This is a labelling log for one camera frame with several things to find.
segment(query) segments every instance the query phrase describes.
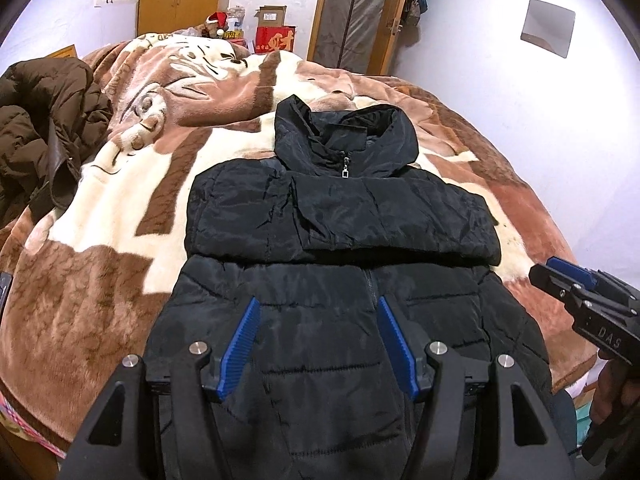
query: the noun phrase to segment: bed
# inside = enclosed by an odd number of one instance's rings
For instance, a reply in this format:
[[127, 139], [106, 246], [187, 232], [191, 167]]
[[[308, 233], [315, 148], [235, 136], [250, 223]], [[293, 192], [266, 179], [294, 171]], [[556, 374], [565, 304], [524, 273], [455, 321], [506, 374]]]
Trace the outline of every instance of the bed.
[[0, 326], [0, 422], [22, 436], [64, 457], [117, 363], [142, 354], [172, 291], [194, 177], [271, 156], [275, 106], [292, 94], [313, 110], [402, 108], [420, 144], [414, 164], [485, 198], [502, 247], [495, 271], [540, 324], [554, 389], [594, 365], [561, 303], [527, 279], [535, 262], [574, 259], [566, 241], [505, 157], [429, 92], [180, 35], [147, 34], [85, 61], [113, 104], [108, 142], [63, 215], [34, 224], [27, 208], [0, 232], [0, 270], [14, 276]]

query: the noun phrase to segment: brown puffer jacket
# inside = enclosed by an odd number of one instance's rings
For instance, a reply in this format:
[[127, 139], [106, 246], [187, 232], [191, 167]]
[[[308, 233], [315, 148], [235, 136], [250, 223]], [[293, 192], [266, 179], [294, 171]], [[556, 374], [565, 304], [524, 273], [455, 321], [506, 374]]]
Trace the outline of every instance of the brown puffer jacket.
[[0, 78], [0, 226], [73, 200], [80, 165], [104, 144], [111, 104], [76, 58], [32, 59]]

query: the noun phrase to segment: jacket collar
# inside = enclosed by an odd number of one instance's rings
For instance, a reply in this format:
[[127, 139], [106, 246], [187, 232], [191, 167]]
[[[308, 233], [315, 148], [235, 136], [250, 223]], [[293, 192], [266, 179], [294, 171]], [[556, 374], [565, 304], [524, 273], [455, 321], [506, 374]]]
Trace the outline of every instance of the jacket collar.
[[275, 153], [291, 171], [341, 176], [390, 176], [415, 162], [418, 140], [406, 114], [392, 105], [312, 112], [296, 95], [278, 104]]

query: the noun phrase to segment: red box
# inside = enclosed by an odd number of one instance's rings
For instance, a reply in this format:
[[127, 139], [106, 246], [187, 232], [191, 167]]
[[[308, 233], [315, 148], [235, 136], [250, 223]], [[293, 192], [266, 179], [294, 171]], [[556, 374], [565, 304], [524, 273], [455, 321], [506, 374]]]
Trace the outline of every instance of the red box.
[[258, 27], [255, 34], [255, 53], [266, 54], [274, 50], [293, 52], [295, 27]]

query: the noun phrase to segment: zipper pull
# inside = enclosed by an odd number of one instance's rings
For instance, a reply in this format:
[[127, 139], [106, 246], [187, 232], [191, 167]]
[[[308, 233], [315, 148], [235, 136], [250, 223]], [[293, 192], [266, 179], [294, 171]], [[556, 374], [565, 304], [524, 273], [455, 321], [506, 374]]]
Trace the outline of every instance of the zipper pull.
[[350, 159], [348, 156], [346, 156], [344, 158], [344, 168], [342, 168], [342, 178], [349, 177], [349, 163], [350, 163]]

